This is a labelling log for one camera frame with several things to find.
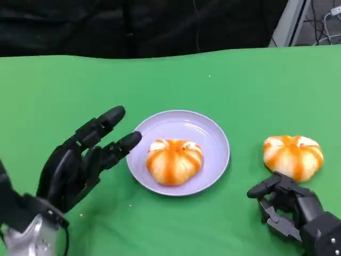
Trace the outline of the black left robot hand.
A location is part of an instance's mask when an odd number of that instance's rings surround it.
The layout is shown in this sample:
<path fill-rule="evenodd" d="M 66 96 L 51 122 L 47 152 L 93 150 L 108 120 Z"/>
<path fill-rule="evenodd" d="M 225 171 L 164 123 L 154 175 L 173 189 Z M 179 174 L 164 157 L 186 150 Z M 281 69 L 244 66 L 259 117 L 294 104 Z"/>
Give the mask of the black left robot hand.
<path fill-rule="evenodd" d="M 117 165 L 142 140 L 141 132 L 134 131 L 117 142 L 98 146 L 125 113 L 123 106 L 116 106 L 89 120 L 57 146 L 41 172 L 37 197 L 47 200 L 63 213 L 83 200 L 100 182 L 100 173 Z"/>

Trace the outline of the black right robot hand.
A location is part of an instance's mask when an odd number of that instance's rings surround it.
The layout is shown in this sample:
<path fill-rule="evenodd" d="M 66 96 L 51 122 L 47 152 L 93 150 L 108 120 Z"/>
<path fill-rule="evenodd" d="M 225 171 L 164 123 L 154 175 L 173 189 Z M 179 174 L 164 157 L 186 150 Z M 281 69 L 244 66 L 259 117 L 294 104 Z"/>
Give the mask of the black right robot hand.
<path fill-rule="evenodd" d="M 273 233 L 299 243 L 300 229 L 324 212 L 314 192 L 279 172 L 249 189 L 247 197 L 257 199 L 261 222 Z"/>

